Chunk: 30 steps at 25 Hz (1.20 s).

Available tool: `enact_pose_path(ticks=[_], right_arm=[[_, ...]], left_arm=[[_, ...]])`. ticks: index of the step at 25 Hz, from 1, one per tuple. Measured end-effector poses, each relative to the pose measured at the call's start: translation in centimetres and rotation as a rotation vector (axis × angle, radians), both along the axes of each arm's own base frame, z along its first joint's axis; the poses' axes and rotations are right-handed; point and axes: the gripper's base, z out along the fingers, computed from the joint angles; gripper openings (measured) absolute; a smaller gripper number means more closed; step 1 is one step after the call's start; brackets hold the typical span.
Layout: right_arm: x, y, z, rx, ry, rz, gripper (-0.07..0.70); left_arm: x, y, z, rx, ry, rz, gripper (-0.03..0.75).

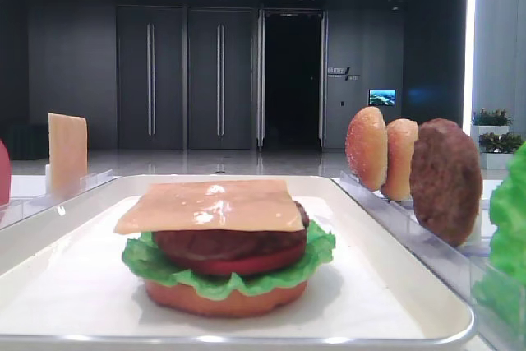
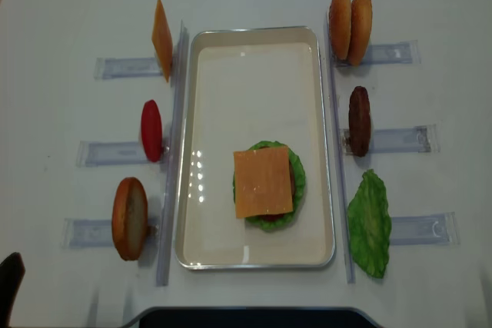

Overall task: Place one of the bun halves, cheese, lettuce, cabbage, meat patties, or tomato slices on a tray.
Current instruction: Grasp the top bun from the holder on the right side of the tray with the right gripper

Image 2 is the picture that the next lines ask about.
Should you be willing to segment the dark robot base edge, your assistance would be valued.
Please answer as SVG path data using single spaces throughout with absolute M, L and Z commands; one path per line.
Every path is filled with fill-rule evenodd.
M 329 307 L 174 307 L 149 310 L 137 327 L 379 327 L 355 308 Z

